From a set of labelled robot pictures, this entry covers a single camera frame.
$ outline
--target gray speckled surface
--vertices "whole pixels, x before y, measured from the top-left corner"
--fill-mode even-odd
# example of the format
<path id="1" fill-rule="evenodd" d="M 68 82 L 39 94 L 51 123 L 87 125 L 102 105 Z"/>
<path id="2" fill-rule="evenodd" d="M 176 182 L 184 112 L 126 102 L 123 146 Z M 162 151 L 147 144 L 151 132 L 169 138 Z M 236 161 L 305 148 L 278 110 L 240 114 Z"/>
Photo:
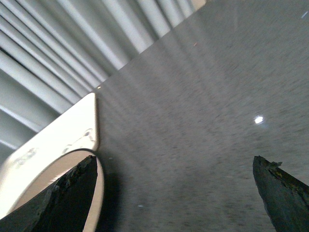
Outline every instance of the gray speckled surface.
<path id="1" fill-rule="evenodd" d="M 282 161 L 309 184 L 307 10 L 210 1 L 96 90 L 98 231 L 275 231 L 252 162 Z"/>

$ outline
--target white curved plastic part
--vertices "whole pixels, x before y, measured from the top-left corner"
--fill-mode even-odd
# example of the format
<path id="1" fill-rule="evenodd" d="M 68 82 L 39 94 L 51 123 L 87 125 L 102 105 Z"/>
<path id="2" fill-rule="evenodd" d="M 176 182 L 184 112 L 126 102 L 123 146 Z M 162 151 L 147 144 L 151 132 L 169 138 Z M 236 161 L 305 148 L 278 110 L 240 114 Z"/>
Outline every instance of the white curved plastic part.
<path id="1" fill-rule="evenodd" d="M 16 150 L 0 170 L 0 219 L 31 183 L 70 151 L 98 148 L 96 96 L 90 93 Z"/>

